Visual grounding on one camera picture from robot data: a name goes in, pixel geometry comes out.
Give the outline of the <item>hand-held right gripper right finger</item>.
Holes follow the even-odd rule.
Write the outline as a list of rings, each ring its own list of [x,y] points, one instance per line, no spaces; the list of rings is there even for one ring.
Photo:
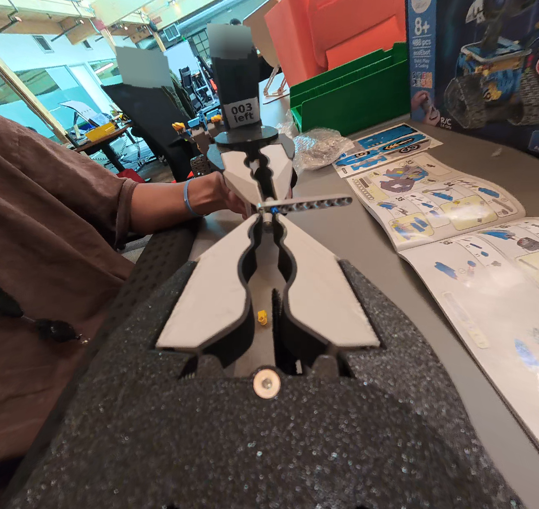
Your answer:
[[[284,278],[280,338],[303,367],[320,356],[343,362],[343,354],[377,350],[380,337],[365,312],[346,261],[308,235],[289,218],[273,217],[278,269]]]

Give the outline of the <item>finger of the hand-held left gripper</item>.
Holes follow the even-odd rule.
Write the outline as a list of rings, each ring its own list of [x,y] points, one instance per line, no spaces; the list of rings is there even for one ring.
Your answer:
[[[242,151],[227,151],[221,153],[221,160],[226,185],[244,203],[246,215],[253,215],[263,197],[260,183],[248,165],[248,155]]]
[[[269,199],[285,200],[291,189],[293,163],[281,144],[267,145],[258,150],[258,203]]]

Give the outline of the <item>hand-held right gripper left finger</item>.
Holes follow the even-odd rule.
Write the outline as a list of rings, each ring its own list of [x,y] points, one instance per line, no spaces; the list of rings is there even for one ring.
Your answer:
[[[248,282],[257,269],[257,248],[258,216],[253,215],[191,263],[156,348],[213,355],[223,367],[236,362],[254,338]]]

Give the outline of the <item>long grey building beam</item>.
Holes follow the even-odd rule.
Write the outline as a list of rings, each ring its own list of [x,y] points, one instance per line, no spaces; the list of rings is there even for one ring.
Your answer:
[[[268,199],[265,202],[257,204],[256,211],[260,214],[271,214],[268,210],[270,207],[276,206],[279,208],[279,215],[287,215],[289,213],[306,212],[311,210],[340,208],[348,206],[352,202],[353,198],[345,194],[295,197],[279,201]]]

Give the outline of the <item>person's left hand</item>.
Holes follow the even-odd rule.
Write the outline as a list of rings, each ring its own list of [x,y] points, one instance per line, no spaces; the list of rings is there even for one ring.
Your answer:
[[[243,219],[248,217],[244,203],[226,185],[224,176],[219,172],[194,178],[188,190],[192,208],[203,216],[230,210]]]

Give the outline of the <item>clear plastic bag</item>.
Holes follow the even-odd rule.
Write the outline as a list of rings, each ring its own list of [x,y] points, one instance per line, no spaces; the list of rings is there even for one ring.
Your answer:
[[[276,129],[284,136],[283,145],[293,149],[293,169],[298,175],[329,166],[357,149],[352,140],[333,129],[314,128],[299,133],[290,113]]]

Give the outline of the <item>black perforated pad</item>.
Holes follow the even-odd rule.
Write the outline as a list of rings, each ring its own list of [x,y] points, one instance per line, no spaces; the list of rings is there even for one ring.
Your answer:
[[[88,345],[89,353],[96,353],[111,333],[188,261],[201,222],[194,219],[152,235]]]

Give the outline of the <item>beige laptop stand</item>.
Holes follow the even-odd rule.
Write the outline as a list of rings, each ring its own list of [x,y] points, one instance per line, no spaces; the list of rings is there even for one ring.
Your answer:
[[[251,30],[252,41],[259,55],[272,67],[271,75],[263,83],[262,97],[260,97],[261,105],[269,104],[290,95],[290,88],[285,75],[281,71],[277,52],[265,19],[266,14],[279,1],[267,0],[243,20],[243,25]]]

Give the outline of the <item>black office chair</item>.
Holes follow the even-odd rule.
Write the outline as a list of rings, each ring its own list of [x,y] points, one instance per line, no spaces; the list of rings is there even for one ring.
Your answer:
[[[185,122],[167,88],[145,88],[118,83],[103,86],[105,94],[132,122],[155,155],[168,163],[176,182],[186,181],[192,172],[190,161],[200,155],[197,144],[187,134],[179,134],[173,124]]]

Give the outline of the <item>blue sticker sheet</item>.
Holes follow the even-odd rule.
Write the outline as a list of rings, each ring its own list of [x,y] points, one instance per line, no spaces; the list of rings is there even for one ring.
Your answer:
[[[400,123],[354,140],[353,147],[333,162],[333,168],[341,178],[350,177],[441,145],[417,128]]]

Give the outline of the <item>orange felt bag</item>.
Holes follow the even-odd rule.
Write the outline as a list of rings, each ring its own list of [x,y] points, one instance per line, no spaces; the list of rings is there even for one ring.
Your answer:
[[[289,87],[406,41],[405,0],[280,0],[265,21]]]

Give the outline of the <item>instruction booklet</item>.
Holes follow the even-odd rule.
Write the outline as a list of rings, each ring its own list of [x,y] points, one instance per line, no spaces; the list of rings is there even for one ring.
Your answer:
[[[346,181],[538,445],[538,218],[426,151]]]

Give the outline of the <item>yellow bin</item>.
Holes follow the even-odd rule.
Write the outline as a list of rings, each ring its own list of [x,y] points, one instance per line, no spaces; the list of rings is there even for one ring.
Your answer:
[[[116,125],[113,122],[108,122],[102,126],[94,127],[93,129],[90,129],[87,131],[84,136],[86,139],[88,139],[90,142],[96,142],[98,140],[102,140],[109,135],[113,135],[117,130]]]

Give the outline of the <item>robot kit box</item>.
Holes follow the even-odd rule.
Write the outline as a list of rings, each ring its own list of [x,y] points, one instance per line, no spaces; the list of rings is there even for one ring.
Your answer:
[[[538,157],[538,0],[405,0],[411,120]]]

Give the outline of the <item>black drawstring toggle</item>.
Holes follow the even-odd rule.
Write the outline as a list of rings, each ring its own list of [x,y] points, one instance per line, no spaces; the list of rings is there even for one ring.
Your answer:
[[[52,340],[61,344],[72,341],[88,343],[88,339],[78,334],[75,328],[65,321],[28,317],[16,299],[3,289],[1,289],[1,316],[30,323],[41,340]]]

